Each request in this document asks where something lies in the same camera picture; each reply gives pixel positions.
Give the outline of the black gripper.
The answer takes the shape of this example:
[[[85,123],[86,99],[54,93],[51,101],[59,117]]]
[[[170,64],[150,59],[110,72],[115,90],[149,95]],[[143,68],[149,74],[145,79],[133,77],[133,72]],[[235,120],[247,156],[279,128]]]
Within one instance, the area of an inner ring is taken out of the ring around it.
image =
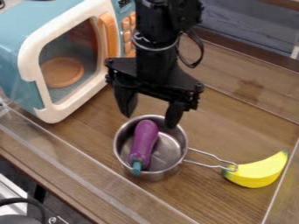
[[[130,117],[137,109],[138,93],[170,102],[165,115],[165,126],[174,129],[182,120],[183,111],[198,109],[205,85],[190,76],[178,64],[167,71],[154,72],[146,65],[146,77],[137,70],[137,58],[109,58],[107,83],[114,87],[117,104],[122,114]]]

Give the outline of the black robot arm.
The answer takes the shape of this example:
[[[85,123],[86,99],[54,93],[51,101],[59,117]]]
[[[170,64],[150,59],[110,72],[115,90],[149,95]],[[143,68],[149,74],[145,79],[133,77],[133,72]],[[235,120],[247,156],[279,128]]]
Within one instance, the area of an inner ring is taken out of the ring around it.
[[[181,36],[202,41],[193,27],[202,20],[199,0],[135,0],[135,57],[106,59],[107,83],[114,87],[119,110],[131,116],[138,96],[149,95],[170,103],[165,126],[175,128],[186,111],[198,108],[205,85],[179,64]]]

